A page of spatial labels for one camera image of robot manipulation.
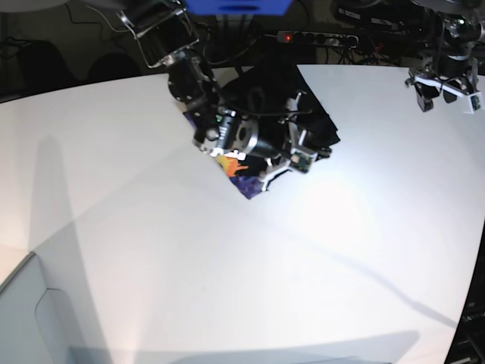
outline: power strip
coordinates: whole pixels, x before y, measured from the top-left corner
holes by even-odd
[[[314,44],[318,46],[356,48],[358,36],[335,33],[294,32],[280,30],[277,33],[277,41],[280,43]]]

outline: white tabletop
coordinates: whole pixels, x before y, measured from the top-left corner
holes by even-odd
[[[342,141],[251,201],[191,145],[165,75],[0,105],[0,243],[39,254],[93,362],[443,362],[485,113],[421,113],[405,69],[300,69]]]

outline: white table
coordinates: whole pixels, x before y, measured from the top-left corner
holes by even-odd
[[[0,243],[36,251],[93,362],[443,362],[485,217],[485,113],[422,114],[405,69],[301,70],[342,141],[251,201],[192,147],[165,75],[0,105]]]

